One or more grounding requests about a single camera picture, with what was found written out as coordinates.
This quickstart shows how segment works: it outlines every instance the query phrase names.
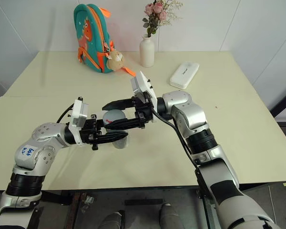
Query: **green leaf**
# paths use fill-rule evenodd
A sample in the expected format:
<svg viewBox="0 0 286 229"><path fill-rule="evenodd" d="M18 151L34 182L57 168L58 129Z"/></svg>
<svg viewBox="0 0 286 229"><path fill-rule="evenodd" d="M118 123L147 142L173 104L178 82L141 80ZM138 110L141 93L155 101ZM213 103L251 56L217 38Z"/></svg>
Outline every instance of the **green leaf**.
<svg viewBox="0 0 286 229"><path fill-rule="evenodd" d="M148 26L149 26L148 22L145 22L144 25L143 25L144 28L148 28Z"/></svg>

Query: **backpack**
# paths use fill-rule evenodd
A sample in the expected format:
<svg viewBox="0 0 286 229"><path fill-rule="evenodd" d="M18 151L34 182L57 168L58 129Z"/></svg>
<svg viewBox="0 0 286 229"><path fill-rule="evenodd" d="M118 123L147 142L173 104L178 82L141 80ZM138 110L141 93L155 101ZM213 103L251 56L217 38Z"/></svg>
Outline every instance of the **backpack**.
<svg viewBox="0 0 286 229"><path fill-rule="evenodd" d="M74 10L74 23L79 43L78 59L100 73L110 73L108 53L114 49L105 18L110 12L93 4L80 4Z"/></svg>

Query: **beige table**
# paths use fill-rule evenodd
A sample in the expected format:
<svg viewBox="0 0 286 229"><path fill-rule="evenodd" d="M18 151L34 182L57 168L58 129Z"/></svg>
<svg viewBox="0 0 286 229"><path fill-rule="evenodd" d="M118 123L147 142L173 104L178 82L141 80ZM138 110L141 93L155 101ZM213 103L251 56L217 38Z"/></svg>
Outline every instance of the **beige table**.
<svg viewBox="0 0 286 229"><path fill-rule="evenodd" d="M146 69L138 64L138 53L124 56L127 67L141 69L151 79L157 96L176 90L168 82L180 63L198 62L200 69L185 91L204 109L240 182L286 180L286 137L231 53L160 52L154 67ZM90 114L101 114L106 103L133 95L130 79L123 71L96 73L78 63L73 52L40 52L0 98L0 189L9 182L15 150L36 126L55 122L78 96L89 104ZM90 146L61 150L43 189L197 185L194 169L167 125L132 129L129 140L123 150L112 144L99 145L98 151Z"/></svg>

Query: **white vase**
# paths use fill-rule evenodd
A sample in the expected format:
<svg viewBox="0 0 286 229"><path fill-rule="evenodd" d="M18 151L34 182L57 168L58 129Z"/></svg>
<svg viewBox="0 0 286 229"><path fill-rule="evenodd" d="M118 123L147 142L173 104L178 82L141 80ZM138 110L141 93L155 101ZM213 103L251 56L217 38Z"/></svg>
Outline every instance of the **white vase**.
<svg viewBox="0 0 286 229"><path fill-rule="evenodd" d="M153 66L154 43L151 37L147 37L147 34L143 36L143 41L141 41L140 43L140 60L141 60L141 65L145 68Z"/></svg>

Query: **flower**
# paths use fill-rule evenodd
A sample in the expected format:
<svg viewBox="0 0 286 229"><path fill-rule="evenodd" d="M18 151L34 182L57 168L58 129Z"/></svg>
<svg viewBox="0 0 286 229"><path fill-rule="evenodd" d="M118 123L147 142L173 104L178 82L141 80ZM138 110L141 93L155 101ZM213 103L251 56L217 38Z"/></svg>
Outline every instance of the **flower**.
<svg viewBox="0 0 286 229"><path fill-rule="evenodd" d="M166 20L166 12L165 11L161 11L158 14L158 18L159 18L160 21L165 21Z"/></svg>
<svg viewBox="0 0 286 229"><path fill-rule="evenodd" d="M150 3L147 6L145 6L145 11L144 11L148 16L153 13L153 4Z"/></svg>
<svg viewBox="0 0 286 229"><path fill-rule="evenodd" d="M163 4L161 2L156 2L153 6L153 10L155 13L160 13L163 10Z"/></svg>

